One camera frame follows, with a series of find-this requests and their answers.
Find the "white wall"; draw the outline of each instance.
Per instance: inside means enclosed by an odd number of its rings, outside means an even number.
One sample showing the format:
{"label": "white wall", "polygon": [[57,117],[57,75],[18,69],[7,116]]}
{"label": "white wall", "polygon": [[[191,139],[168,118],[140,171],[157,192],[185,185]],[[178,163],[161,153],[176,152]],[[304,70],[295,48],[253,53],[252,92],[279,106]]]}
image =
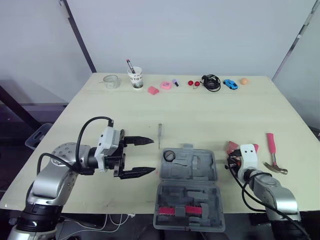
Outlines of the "white wall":
{"label": "white wall", "polygon": [[315,0],[67,0],[98,72],[273,77]]}
{"label": "white wall", "polygon": [[303,120],[320,129],[320,7],[274,83]]}
{"label": "white wall", "polygon": [[0,85],[20,103],[67,103],[91,75],[58,0],[0,2]]}

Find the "screwdriver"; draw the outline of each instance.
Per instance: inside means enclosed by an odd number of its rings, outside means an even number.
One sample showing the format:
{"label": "screwdriver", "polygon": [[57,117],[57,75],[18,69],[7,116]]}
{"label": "screwdriver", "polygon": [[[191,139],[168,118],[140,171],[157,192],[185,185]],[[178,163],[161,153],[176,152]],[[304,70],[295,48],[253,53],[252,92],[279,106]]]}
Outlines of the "screwdriver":
{"label": "screwdriver", "polygon": [[160,150],[160,142],[162,137],[162,124],[159,123],[158,125],[158,149]]}

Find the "purple marker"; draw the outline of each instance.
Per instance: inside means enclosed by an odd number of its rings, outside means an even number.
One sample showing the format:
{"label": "purple marker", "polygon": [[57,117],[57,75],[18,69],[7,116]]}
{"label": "purple marker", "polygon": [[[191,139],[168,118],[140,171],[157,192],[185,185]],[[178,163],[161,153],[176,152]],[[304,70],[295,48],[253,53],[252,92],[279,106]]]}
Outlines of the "purple marker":
{"label": "purple marker", "polygon": [[179,87],[179,84],[178,84],[178,82],[177,82],[176,79],[173,79],[172,82],[174,83],[174,85],[176,85],[177,87]]}

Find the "pen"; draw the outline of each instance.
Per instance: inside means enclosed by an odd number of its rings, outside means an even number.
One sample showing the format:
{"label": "pen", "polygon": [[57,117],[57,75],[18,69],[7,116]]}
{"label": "pen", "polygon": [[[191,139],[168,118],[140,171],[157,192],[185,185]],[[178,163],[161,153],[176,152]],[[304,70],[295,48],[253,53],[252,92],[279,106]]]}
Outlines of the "pen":
{"label": "pen", "polygon": [[130,60],[127,59],[126,62],[128,63],[131,72],[132,72],[133,74],[135,74],[136,72],[135,72],[134,68],[132,67]]}
{"label": "pen", "polygon": [[160,149],[161,137],[162,137],[162,124],[159,123],[159,125],[158,125],[158,149]]}

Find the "red tool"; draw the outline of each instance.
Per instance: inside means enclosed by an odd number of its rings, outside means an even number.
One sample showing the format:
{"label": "red tool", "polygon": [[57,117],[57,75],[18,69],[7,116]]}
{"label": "red tool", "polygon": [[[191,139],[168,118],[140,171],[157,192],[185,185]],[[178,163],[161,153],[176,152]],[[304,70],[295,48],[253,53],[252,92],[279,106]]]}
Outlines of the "red tool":
{"label": "red tool", "polygon": [[200,206],[185,206],[185,213],[186,214],[202,214],[202,207]]}
{"label": "red tool", "polygon": [[161,206],[159,207],[159,215],[176,215],[174,207]]}
{"label": "red tool", "polygon": [[268,168],[269,170],[275,172],[275,173],[281,173],[284,175],[288,174],[288,170],[285,168],[280,168],[277,165],[276,161],[276,144],[274,140],[274,134],[273,133],[267,133],[266,137],[268,139],[268,146],[269,146],[269,151],[272,155],[272,165],[268,164],[267,162],[264,162],[264,166]]}

